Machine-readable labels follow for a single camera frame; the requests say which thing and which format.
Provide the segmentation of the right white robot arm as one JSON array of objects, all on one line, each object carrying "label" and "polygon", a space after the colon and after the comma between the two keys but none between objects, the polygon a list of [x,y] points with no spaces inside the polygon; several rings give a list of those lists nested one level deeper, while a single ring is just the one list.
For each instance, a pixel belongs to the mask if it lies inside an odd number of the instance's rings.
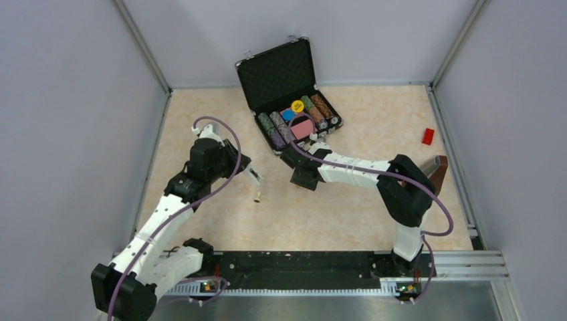
[{"label": "right white robot arm", "polygon": [[412,183],[387,175],[393,173],[416,181],[434,196],[439,188],[408,156],[398,154],[393,160],[364,160],[343,156],[326,143],[316,143],[309,150],[288,146],[280,159],[294,170],[291,182],[316,190],[321,183],[347,183],[377,191],[388,214],[396,222],[392,249],[392,267],[402,276],[419,267],[423,251],[421,225],[433,199]]}]

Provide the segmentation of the white remote control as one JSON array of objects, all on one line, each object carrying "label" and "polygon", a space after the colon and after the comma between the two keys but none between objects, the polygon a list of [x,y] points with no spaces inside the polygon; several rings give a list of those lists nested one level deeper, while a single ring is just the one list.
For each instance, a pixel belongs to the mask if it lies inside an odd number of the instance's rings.
[{"label": "white remote control", "polygon": [[251,180],[252,183],[260,186],[262,184],[262,176],[252,167],[247,167],[244,170],[246,176]]}]

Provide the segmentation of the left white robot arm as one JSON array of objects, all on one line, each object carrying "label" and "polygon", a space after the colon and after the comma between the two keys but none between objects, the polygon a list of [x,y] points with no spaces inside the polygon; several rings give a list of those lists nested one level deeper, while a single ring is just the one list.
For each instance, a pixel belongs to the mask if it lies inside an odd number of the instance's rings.
[{"label": "left white robot arm", "polygon": [[214,258],[206,253],[208,243],[196,239],[170,257],[166,246],[201,203],[224,189],[238,174],[246,174],[256,185],[261,176],[251,159],[241,151],[237,137],[221,138],[224,123],[207,117],[202,128],[193,126],[197,138],[182,171],[169,180],[158,205],[140,231],[110,263],[99,263],[91,273],[97,310],[108,320],[148,320],[158,301],[191,274],[209,275]]}]

